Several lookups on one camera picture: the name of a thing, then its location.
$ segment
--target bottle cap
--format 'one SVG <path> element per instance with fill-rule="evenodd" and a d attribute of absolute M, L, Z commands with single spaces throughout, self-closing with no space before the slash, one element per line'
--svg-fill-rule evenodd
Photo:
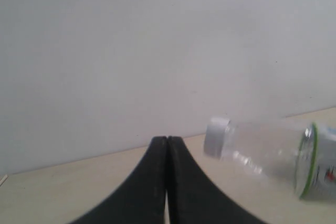
<path fill-rule="evenodd" d="M 212 118 L 206 128 L 203 151 L 206 155 L 220 158 L 224 144 L 224 136 L 230 119 Z"/>

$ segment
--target wooden table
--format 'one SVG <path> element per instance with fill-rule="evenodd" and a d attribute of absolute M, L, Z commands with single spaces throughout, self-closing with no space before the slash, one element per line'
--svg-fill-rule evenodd
<path fill-rule="evenodd" d="M 294 118 L 336 127 L 336 108 Z M 298 200 L 290 186 L 247 176 L 204 156 L 204 135 L 185 143 L 205 173 L 234 201 L 268 223 L 335 223 L 336 204 Z M 10 175 L 0 187 L 0 223 L 68 223 L 97 205 L 132 172 L 146 147 Z"/>

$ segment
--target light wood surface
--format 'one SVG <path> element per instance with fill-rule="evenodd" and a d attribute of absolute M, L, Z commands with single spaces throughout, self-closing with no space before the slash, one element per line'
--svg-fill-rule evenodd
<path fill-rule="evenodd" d="M 336 127 L 336 109 L 300 116 Z M 268 223 L 335 223 L 332 202 L 300 201 L 290 186 L 248 176 L 239 165 L 204 156 L 204 136 L 185 139 L 200 167 L 234 201 Z M 0 223 L 68 223 L 108 197 L 146 147 L 10 175 L 0 187 Z"/>

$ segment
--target white wall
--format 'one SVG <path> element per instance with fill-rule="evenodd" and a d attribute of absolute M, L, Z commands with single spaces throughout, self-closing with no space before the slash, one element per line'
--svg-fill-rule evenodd
<path fill-rule="evenodd" d="M 0 0 L 0 174 L 336 104 L 335 0 Z"/>

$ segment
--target plastic bottle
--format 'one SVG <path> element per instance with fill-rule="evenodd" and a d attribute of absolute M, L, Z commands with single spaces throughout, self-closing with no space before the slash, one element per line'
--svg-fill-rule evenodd
<path fill-rule="evenodd" d="M 254 174 L 285 178 L 299 198 L 311 191 L 336 195 L 336 129 L 321 124 L 213 118 L 204 152 L 232 158 Z"/>

